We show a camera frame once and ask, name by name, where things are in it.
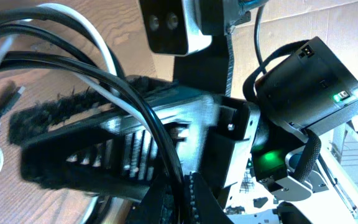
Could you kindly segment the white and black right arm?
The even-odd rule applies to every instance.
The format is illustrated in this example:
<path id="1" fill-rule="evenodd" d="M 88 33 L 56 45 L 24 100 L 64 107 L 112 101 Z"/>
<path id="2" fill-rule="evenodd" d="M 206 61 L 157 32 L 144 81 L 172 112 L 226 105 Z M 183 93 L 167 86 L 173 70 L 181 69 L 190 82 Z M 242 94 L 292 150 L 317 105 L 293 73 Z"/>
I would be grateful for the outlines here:
<path id="1" fill-rule="evenodd" d="M 358 115 L 358 81 L 319 39 L 294 42 L 252 73 L 244 100 L 149 77 L 130 85 L 154 107 L 180 158 L 189 223 L 223 223 L 221 196 L 251 159 L 258 180 L 289 193 L 318 158 L 319 136 Z M 9 142 L 22 148 L 21 176 L 45 189 L 75 189 L 140 202 L 132 223 L 173 223 L 168 173 L 152 135 L 129 113 L 112 109 L 54 131 L 107 99 L 96 91 L 50 101 L 11 116 Z"/>

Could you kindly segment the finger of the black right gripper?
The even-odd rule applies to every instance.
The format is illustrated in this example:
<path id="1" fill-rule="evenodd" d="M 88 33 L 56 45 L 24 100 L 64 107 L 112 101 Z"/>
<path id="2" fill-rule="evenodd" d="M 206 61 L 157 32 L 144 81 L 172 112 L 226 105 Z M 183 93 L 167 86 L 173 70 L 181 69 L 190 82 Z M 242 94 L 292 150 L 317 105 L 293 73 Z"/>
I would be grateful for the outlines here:
<path id="1" fill-rule="evenodd" d="M 141 201 L 168 172 L 140 123 L 73 123 L 20 140 L 23 180 Z"/>
<path id="2" fill-rule="evenodd" d="M 60 124 L 76 114 L 89 111 L 110 101 L 96 90 L 87 89 L 80 93 L 64 96 L 55 101 L 46 101 L 34 107 L 17 111 L 9 120 L 8 141 L 22 146 L 36 139 L 62 138 L 73 134 L 71 127 L 50 132 L 51 126 Z"/>

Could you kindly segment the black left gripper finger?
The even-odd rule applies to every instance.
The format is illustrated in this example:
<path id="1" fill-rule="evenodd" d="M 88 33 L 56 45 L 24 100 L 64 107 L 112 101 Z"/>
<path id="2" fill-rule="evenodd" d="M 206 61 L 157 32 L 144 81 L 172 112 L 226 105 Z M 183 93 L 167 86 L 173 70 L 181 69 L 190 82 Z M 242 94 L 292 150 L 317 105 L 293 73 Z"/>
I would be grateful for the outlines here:
<path id="1" fill-rule="evenodd" d="M 220 223 L 232 221 L 223 212 L 201 174 L 193 172 L 184 177 L 183 193 L 179 204 L 168 177 L 159 175 L 135 210 L 131 211 L 126 223 Z"/>

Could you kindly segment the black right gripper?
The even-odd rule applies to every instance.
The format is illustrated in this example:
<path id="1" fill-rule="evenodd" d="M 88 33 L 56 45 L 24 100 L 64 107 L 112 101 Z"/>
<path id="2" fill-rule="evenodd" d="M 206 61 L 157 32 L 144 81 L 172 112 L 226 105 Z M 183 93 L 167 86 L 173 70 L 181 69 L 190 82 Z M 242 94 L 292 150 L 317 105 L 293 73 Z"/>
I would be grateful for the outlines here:
<path id="1" fill-rule="evenodd" d="M 199 172 L 217 198 L 237 194 L 259 122 L 253 103 L 201 90 L 154 93 L 183 173 Z"/>

